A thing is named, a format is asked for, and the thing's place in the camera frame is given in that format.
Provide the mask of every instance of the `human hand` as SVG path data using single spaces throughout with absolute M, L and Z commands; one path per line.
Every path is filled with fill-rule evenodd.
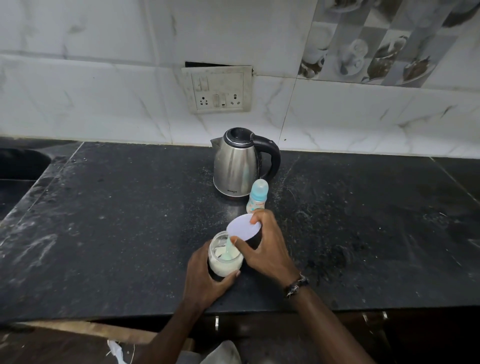
M 213 302 L 223 295 L 235 282 L 240 271 L 230 273 L 221 282 L 212 279 L 208 273 L 208 247 L 211 240 L 207 241 L 200 249 L 195 251 L 187 266 L 187 278 L 183 300 L 201 312 L 205 311 Z
M 250 223 L 255 224 L 258 221 L 262 223 L 262 241 L 256 250 L 238 236 L 232 236 L 230 241 L 243 254 L 249 266 L 274 279 L 282 288 L 286 287 L 300 277 L 300 272 L 288 255 L 282 231 L 273 212 L 255 210 Z

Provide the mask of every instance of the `countertop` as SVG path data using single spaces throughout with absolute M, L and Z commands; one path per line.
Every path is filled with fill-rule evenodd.
M 67 149 L 1 225 L 0 321 L 173 313 L 192 252 L 245 213 L 212 184 L 214 150 Z M 454 175 L 480 178 L 455 168 L 282 151 L 266 207 L 334 310 L 478 305 L 480 205 Z M 208 312 L 291 310 L 272 282 L 241 270 Z

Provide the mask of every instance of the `bracelet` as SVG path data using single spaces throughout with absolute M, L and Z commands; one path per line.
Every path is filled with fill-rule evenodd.
M 290 298 L 290 296 L 297 294 L 300 290 L 300 287 L 307 285 L 308 278 L 300 273 L 300 278 L 284 289 L 285 298 Z

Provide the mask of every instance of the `kettle spout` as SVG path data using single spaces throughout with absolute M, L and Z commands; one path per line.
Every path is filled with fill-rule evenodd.
M 220 142 L 221 142 L 221 141 L 222 141 L 222 137 L 220 137 L 220 138 L 215 138 L 215 139 L 210 140 L 210 142 L 212 143 L 212 147 L 213 147 L 215 150 L 220 149 Z

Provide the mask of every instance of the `kettle lid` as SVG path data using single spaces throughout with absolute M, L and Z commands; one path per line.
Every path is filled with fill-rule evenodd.
M 223 135 L 225 143 L 235 148 L 249 148 L 253 146 L 253 132 L 245 128 L 231 128 Z

